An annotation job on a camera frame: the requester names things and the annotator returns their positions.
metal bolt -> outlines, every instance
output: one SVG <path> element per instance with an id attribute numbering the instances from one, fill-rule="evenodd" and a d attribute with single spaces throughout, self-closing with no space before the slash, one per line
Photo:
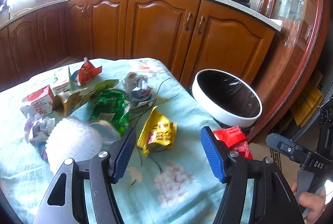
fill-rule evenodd
<path id="1" fill-rule="evenodd" d="M 239 153 L 237 151 L 230 151 L 229 155 L 232 157 L 237 157 L 239 156 Z"/>
<path id="2" fill-rule="evenodd" d="M 271 157 L 266 157 L 265 161 L 267 164 L 272 164 L 274 162 L 274 160 Z"/>
<path id="3" fill-rule="evenodd" d="M 64 161 L 65 165 L 70 165 L 72 163 L 73 163 L 73 159 L 72 158 L 66 158 L 65 161 Z"/>
<path id="4" fill-rule="evenodd" d="M 102 152 L 98 153 L 98 157 L 100 157 L 100 158 L 106 157 L 107 155 L 108 155 L 108 152 L 106 152 L 106 151 L 102 151 Z"/>

wall cabinet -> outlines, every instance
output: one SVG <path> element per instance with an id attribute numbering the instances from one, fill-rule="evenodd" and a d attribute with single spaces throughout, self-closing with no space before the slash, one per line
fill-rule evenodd
<path id="1" fill-rule="evenodd" d="M 179 80 L 200 0 L 129 0 L 125 58 L 160 60 Z"/>
<path id="2" fill-rule="evenodd" d="M 37 11 L 39 43 L 46 69 L 68 57 L 64 6 L 60 3 Z"/>
<path id="3" fill-rule="evenodd" d="M 10 51 L 7 27 L 0 30 L 0 69 L 0 92 L 19 83 L 19 77 Z"/>
<path id="4" fill-rule="evenodd" d="M 21 82 L 45 71 L 42 59 L 36 12 L 25 15 L 8 27 L 10 48 Z"/>
<path id="5" fill-rule="evenodd" d="M 88 58 L 124 57 L 127 0 L 71 0 L 66 2 L 69 55 Z"/>
<path id="6" fill-rule="evenodd" d="M 274 31 L 234 9 L 202 1 L 180 79 L 190 85 L 197 72 L 213 68 L 251 83 Z"/>

yellow snack bag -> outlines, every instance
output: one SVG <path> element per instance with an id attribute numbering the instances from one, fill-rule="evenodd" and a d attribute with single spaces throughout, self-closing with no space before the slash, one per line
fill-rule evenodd
<path id="1" fill-rule="evenodd" d="M 159 113 L 156 108 L 157 106 L 153 107 L 137 141 L 137 146 L 142 149 L 144 156 L 147 156 L 149 151 L 163 151 L 174 147 L 177 124 Z"/>

green wrapper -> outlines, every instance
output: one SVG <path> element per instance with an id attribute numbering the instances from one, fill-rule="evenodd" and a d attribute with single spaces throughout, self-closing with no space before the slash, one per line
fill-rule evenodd
<path id="1" fill-rule="evenodd" d="M 123 135 L 129 125 L 129 98 L 122 90 L 110 89 L 99 95 L 91 120 L 106 120 Z"/>

